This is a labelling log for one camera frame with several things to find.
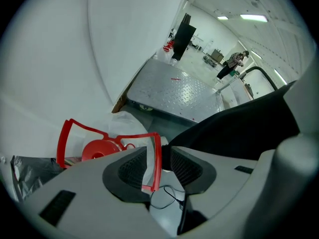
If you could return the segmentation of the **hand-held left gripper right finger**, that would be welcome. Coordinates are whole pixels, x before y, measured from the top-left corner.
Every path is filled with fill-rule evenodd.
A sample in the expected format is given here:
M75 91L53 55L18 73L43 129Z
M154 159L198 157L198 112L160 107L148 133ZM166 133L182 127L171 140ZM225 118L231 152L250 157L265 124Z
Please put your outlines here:
M226 207L247 182L256 164L256 160L186 147L162 147L162 168L175 174L185 192L177 235L196 228Z

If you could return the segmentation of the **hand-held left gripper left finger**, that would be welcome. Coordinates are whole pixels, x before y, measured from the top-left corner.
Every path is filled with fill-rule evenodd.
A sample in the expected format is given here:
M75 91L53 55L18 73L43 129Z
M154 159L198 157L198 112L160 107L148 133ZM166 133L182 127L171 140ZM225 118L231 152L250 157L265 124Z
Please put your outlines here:
M168 239L142 191L147 149L80 162L51 179L22 210L51 239Z

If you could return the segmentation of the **metal diamond plate platform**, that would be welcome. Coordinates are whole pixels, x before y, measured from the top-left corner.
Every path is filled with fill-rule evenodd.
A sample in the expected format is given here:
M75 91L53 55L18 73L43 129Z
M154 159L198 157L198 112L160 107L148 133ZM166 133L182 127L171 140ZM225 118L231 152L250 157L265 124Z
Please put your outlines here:
M176 67L149 59L134 79L127 98L145 108L199 123L225 109L221 95L224 90L233 95L236 106L254 99L240 76L215 88Z

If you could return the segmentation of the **person's black clothing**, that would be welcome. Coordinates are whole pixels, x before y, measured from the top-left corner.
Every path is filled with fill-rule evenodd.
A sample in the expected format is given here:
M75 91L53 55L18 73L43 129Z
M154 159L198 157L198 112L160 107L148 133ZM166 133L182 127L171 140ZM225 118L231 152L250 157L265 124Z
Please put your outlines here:
M300 130L284 100L293 86L278 90L242 105L216 113L176 136L162 148L170 158L173 146L232 158L258 160L267 150L275 149Z

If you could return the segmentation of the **brown cardboard box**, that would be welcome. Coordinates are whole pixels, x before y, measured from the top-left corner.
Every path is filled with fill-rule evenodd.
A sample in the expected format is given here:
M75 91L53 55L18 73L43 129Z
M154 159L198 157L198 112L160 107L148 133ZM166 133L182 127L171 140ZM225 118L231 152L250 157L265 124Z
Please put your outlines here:
M215 60L217 63L220 63L223 58L224 58L224 55L217 49L214 49L214 51L212 52L211 54L211 57L213 60Z

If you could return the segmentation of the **white plastic bag red print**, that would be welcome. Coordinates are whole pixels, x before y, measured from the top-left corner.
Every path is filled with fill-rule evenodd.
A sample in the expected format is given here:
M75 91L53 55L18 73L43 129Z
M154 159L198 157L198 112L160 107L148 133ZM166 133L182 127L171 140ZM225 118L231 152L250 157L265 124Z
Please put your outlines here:
M174 54L173 45L174 41L171 40L160 48L156 53L157 59L164 63L169 63Z

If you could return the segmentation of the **black board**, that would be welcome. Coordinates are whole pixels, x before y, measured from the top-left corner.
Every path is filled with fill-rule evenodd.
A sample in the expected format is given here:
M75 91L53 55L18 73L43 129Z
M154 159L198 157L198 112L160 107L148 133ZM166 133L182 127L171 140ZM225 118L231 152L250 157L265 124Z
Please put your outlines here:
M191 38L193 37L196 31L196 28L190 25L190 19L191 19L191 15L186 13L183 17L183 20L181 21L179 25L179 28L173 40L174 54L172 56L172 59L176 59L177 61L181 60L186 48L189 45L189 42L191 41Z

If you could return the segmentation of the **ceiling tube lights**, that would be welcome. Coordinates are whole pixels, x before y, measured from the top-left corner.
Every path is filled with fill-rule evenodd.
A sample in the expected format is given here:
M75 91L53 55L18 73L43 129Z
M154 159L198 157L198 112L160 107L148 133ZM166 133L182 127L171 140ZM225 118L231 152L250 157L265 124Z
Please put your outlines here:
M285 63L278 53L283 47L282 38L266 15L242 13L218 15L217 19L238 37L256 65L262 67L276 84L282 86L289 82L280 72L281 65Z

